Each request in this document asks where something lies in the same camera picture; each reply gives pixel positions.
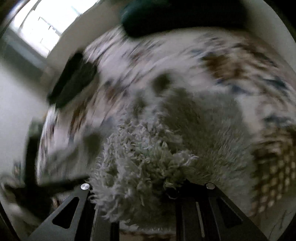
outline bed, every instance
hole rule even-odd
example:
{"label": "bed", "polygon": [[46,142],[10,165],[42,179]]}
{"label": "bed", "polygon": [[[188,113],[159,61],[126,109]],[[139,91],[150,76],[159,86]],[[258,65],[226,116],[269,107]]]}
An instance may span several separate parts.
{"label": "bed", "polygon": [[[85,128],[99,126],[122,110],[130,93],[145,89],[151,79],[174,71],[200,91],[227,89],[240,103],[257,148],[254,156],[258,184],[247,215],[269,240],[277,240],[296,212],[295,136],[296,75],[265,42],[245,31],[188,28],[129,38],[121,27],[105,33],[84,51],[98,67],[93,80],[62,109],[51,106],[42,131],[37,160],[39,183],[49,156],[79,142]],[[74,178],[71,171],[64,177]],[[122,226],[139,240],[154,235]]]}

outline patterned blanket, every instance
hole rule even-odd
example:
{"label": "patterned blanket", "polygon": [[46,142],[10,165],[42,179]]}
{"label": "patterned blanket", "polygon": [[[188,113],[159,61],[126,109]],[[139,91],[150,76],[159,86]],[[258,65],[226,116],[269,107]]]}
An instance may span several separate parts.
{"label": "patterned blanket", "polygon": [[280,200],[295,182],[296,75],[270,47],[242,31],[191,28],[131,39],[117,27],[90,44],[84,58],[98,66],[99,78],[63,109],[49,109],[38,154],[39,182],[51,153],[78,142],[86,126],[98,126],[121,110],[132,91],[173,70],[198,91],[235,96],[252,135],[256,166],[248,215],[270,240],[283,232],[282,224],[274,231],[280,218],[262,224],[261,214],[267,217],[274,208],[287,213]]}

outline white wall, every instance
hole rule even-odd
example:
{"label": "white wall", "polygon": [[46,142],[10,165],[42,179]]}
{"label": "white wall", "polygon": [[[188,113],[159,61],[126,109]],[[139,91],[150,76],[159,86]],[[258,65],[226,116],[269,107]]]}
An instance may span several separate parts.
{"label": "white wall", "polygon": [[101,0],[79,16],[62,34],[59,42],[47,57],[48,64],[62,71],[69,56],[78,48],[84,48],[96,38],[120,23],[120,10],[128,0],[111,4]]}
{"label": "white wall", "polygon": [[296,72],[296,43],[276,12],[263,0],[242,0],[248,10],[247,28],[264,40]]}

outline bright window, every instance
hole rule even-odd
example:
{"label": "bright window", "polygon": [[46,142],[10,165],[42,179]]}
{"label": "bright window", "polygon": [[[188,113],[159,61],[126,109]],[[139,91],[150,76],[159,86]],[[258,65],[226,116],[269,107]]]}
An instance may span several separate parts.
{"label": "bright window", "polygon": [[24,41],[47,57],[71,23],[98,0],[31,0],[10,24]]}

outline fuzzy fabric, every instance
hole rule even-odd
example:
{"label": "fuzzy fabric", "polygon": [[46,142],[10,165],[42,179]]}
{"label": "fuzzy fabric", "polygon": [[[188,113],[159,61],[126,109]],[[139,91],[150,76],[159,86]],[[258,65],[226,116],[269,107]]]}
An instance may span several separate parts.
{"label": "fuzzy fabric", "polygon": [[111,221],[175,228],[167,188],[215,183],[245,213],[255,180],[250,135],[227,93],[190,93],[161,75],[135,93],[92,170],[93,202]]}

